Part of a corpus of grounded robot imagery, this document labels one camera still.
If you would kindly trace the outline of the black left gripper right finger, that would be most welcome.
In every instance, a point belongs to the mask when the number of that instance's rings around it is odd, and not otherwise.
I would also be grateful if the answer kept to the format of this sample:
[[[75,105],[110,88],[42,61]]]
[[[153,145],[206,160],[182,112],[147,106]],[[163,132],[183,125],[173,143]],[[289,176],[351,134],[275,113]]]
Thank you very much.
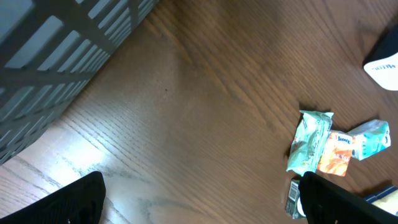
[[[396,224],[397,217],[340,186],[306,172],[298,189],[308,224]]]

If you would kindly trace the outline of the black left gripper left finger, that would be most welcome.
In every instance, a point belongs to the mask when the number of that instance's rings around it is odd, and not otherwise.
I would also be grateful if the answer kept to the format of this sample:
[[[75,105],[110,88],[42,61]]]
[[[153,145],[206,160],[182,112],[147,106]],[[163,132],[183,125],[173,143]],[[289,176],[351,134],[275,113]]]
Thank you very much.
[[[1,218],[1,224],[98,224],[105,196],[103,175],[94,171],[41,200]]]

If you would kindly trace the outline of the dark green Zam-Buk box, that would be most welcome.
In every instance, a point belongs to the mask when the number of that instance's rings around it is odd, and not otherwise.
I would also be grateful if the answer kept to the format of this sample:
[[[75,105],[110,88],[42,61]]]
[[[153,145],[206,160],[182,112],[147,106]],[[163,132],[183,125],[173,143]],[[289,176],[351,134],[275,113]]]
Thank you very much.
[[[293,219],[304,219],[306,215],[302,208],[302,203],[300,200],[300,191],[299,191],[299,180],[291,180],[287,202],[285,205],[286,214],[288,214]]]

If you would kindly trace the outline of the orange tissue pack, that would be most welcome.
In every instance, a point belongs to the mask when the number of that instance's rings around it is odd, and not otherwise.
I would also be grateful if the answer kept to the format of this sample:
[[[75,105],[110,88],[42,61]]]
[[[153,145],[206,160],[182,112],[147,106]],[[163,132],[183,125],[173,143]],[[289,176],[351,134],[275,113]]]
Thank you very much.
[[[344,177],[352,156],[353,138],[341,131],[331,130],[317,169]]]

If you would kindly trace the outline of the yellow antibacterial wipes bag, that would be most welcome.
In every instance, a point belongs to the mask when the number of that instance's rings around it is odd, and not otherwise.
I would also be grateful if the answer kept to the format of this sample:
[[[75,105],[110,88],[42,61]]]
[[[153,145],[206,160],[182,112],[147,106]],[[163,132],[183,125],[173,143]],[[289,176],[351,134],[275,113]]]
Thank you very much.
[[[390,185],[376,194],[369,195],[365,198],[368,203],[397,216],[397,187]]]

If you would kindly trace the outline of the light teal wipes pack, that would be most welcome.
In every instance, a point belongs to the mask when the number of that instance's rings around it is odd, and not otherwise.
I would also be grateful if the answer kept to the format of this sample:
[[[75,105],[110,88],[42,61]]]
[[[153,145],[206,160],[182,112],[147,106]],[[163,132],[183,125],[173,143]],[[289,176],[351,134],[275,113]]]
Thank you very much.
[[[290,146],[286,171],[300,176],[316,172],[330,135],[333,112],[300,110],[300,120]]]

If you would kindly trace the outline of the green white tissue pack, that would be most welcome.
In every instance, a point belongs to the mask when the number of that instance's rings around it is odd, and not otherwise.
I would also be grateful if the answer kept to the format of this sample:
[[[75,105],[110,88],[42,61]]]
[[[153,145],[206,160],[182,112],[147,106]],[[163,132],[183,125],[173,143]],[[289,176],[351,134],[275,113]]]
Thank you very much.
[[[347,134],[353,138],[353,157],[360,161],[391,146],[387,121],[374,119],[348,131]]]

